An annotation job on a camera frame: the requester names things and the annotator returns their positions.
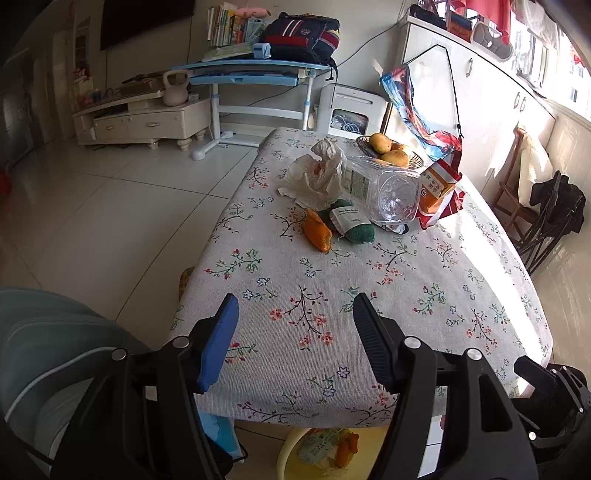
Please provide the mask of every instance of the kettlebell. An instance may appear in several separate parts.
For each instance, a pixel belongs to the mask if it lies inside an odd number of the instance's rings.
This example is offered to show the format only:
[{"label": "kettlebell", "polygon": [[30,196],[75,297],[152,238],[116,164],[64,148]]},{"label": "kettlebell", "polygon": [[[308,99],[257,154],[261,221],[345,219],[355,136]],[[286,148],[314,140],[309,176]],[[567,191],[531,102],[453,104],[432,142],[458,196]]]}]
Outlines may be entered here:
[{"label": "kettlebell", "polygon": [[[185,81],[183,83],[177,83],[170,85],[168,81],[169,75],[176,75],[182,73],[185,75]],[[189,72],[187,70],[169,70],[162,75],[162,81],[166,91],[164,92],[164,103],[168,106],[182,105],[189,98],[189,92],[187,91],[187,85],[189,84]]]}]

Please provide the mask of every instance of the red cloth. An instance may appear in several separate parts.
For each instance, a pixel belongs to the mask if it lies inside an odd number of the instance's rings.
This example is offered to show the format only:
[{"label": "red cloth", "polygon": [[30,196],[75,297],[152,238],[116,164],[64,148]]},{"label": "red cloth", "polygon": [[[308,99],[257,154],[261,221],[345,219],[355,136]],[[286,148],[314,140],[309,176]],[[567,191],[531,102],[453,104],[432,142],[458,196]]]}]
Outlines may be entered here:
[{"label": "red cloth", "polygon": [[470,8],[492,20],[496,23],[496,29],[501,32],[503,43],[509,44],[511,0],[452,0],[451,5],[460,15],[464,8]]}]

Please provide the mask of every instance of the wall-mounted tv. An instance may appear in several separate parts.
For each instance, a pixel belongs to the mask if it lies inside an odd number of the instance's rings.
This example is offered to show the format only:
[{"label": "wall-mounted tv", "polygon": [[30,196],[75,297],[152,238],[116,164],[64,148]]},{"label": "wall-mounted tv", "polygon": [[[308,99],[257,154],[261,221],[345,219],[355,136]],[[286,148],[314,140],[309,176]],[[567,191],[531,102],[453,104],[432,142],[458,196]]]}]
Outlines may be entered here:
[{"label": "wall-mounted tv", "polygon": [[117,45],[151,28],[192,17],[194,6],[195,0],[105,0],[100,49]]}]

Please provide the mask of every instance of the tablecloth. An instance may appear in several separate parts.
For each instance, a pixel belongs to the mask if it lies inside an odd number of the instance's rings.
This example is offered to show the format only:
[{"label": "tablecloth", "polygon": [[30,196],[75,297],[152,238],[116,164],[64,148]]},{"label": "tablecloth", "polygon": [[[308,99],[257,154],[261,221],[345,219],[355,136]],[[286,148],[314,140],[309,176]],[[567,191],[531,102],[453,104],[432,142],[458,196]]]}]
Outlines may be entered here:
[{"label": "tablecloth", "polygon": [[[324,255],[301,231],[303,210],[277,192],[289,163],[320,138],[289,128],[267,137],[183,294],[170,338],[213,315],[226,293],[239,300],[226,362],[196,395],[198,407],[307,427],[388,423],[396,398],[376,381],[357,334],[359,292],[433,349],[479,348],[509,396],[522,392],[514,361],[527,354],[546,364],[552,337],[519,256],[469,180],[464,209],[436,226],[405,235],[376,228],[375,243],[335,239]],[[361,154],[352,140],[330,139]],[[434,394],[437,415],[445,389]]]}]

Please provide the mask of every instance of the stack of books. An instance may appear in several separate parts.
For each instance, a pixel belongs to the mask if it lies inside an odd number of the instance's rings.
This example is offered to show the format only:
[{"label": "stack of books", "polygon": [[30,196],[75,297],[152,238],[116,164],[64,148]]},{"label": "stack of books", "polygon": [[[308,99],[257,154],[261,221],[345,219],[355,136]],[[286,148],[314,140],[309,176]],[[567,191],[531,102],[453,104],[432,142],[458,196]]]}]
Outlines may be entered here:
[{"label": "stack of books", "polygon": [[224,2],[207,10],[207,40],[210,47],[225,47],[256,42],[264,30],[260,18],[236,15],[236,5]]}]

